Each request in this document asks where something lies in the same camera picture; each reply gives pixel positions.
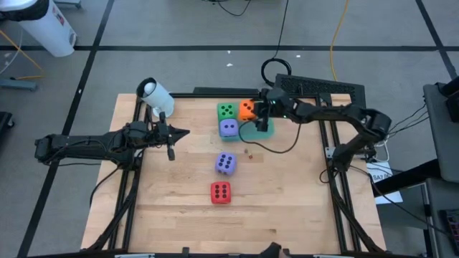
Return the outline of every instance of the yellow cable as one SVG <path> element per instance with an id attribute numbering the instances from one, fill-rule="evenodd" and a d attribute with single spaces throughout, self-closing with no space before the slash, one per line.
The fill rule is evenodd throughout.
<path id="1" fill-rule="evenodd" d="M 331 41 L 331 45 L 330 45 L 330 68 L 331 68 L 331 73 L 333 74 L 333 79 L 335 81 L 337 81 L 338 79 L 336 79 L 335 67 L 333 65 L 333 46 L 335 45 L 336 37 L 338 36 L 339 29 L 341 28 L 341 24 L 343 23 L 344 15 L 346 15 L 348 5 L 349 5 L 349 0 L 346 0 L 346 4 L 344 5 L 343 14 L 341 15 L 341 18 L 339 19 L 338 26 L 336 28 L 335 34 L 333 35 L 333 40 Z"/>
<path id="2" fill-rule="evenodd" d="M 1 29 L 0 29 L 0 34 L 9 41 L 14 47 L 16 47 L 17 51 L 21 52 L 32 64 L 35 65 L 36 68 L 38 68 L 40 71 L 43 72 L 43 68 L 41 68 L 29 55 L 27 55 L 20 47 L 18 47 L 9 37 L 6 35 Z M 43 75 L 36 75 L 36 76 L 24 76 L 24 77 L 18 77 L 16 78 L 17 80 L 28 80 L 28 79 L 37 79 L 37 78 L 43 78 Z"/>

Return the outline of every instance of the wooden table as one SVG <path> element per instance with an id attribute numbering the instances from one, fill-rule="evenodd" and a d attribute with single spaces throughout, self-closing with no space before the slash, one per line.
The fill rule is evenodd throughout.
<path id="1" fill-rule="evenodd" d="M 332 95 L 332 99 L 334 105 L 350 102 L 348 95 Z M 135 101 L 135 95 L 118 96 L 110 130 L 132 120 Z M 318 122 L 303 125 L 296 147 L 282 155 L 256 145 L 225 143 L 218 135 L 215 108 L 218 102 L 234 101 L 238 100 L 176 98 L 167 123 L 191 133 L 176 144 L 175 161 L 168 161 L 166 148 L 146 150 L 129 251 L 179 253 L 182 247 L 190 247 L 191 253 L 257 254 L 277 242 L 292 254 L 338 254 L 330 190 L 318 180 L 325 168 Z M 262 143 L 285 150 L 293 143 L 297 128 L 289 120 L 276 119 L 274 136 Z M 343 143 L 356 134 L 347 123 L 338 123 L 338 129 Z M 253 159 L 244 154 L 246 148 Z M 237 171 L 231 177 L 214 171 L 221 151 L 237 154 Z M 354 160 L 352 165 L 366 170 L 363 161 Z M 104 161 L 98 180 L 114 168 Z M 120 175 L 114 175 L 95 194 L 82 247 L 90 246 L 112 219 Z M 356 219 L 384 249 L 368 177 L 352 169 L 347 176 Z M 215 181 L 231 183 L 230 205 L 211 203 L 210 184 Z M 351 249 L 349 225 L 343 220 Z M 118 236 L 123 236 L 123 230 L 124 222 Z"/>

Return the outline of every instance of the table leg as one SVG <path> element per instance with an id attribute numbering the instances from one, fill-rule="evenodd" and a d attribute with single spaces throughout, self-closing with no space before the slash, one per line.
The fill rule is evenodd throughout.
<path id="1" fill-rule="evenodd" d="M 393 191 L 398 191 L 401 188 L 414 186 L 422 183 L 427 178 L 440 178 L 440 167 L 438 160 L 431 160 L 408 171 L 398 173 L 384 180 L 375 183 L 381 194 L 389 194 Z M 380 194 L 373 188 L 374 197 Z"/>

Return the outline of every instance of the orange die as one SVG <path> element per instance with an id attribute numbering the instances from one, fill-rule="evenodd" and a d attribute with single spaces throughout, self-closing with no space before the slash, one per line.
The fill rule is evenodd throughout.
<path id="1" fill-rule="evenodd" d="M 241 121 L 248 121 L 255 119 L 255 114 L 253 111 L 254 103 L 251 100 L 243 100 L 239 104 L 239 114 L 237 119 Z"/>

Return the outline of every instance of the purple die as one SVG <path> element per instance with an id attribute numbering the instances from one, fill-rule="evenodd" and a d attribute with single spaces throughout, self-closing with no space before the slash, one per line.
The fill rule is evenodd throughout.
<path id="1" fill-rule="evenodd" d="M 236 155 L 222 152 L 215 162 L 215 170 L 218 173 L 231 176 L 236 170 Z"/>
<path id="2" fill-rule="evenodd" d="M 220 121 L 220 135 L 222 137 L 236 136 L 238 129 L 235 119 L 230 118 Z"/>

